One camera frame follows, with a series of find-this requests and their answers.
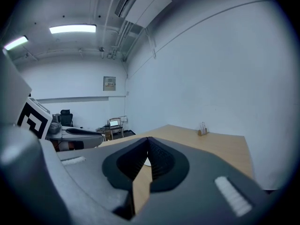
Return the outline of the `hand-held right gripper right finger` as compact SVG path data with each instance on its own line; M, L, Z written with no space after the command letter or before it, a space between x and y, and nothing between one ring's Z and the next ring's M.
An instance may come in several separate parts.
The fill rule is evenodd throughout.
M148 138L150 196L132 222L139 225L251 225L268 195L217 155Z

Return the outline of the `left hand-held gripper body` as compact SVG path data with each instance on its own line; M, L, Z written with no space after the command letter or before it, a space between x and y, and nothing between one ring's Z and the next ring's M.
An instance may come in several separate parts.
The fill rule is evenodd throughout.
M64 142L60 115L52 114L32 97L27 98L17 125L31 131L39 139L52 141L55 147Z

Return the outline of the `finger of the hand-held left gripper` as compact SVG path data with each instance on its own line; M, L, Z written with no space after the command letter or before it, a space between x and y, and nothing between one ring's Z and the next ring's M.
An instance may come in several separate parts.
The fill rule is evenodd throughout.
M102 136L86 136L86 137L62 138L62 141L83 142L84 148L94 148L99 146L104 141L104 139Z
M88 130L82 130L77 128L67 128L65 130L66 134L75 135L75 136L84 136L84 137L92 137L92 136L102 136L99 132L93 132Z

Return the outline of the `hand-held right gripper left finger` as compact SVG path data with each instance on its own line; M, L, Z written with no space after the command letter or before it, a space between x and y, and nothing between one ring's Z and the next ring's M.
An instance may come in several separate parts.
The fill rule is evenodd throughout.
M147 150L145 137L57 155L87 195L110 212L130 220L135 215L133 181L143 167Z

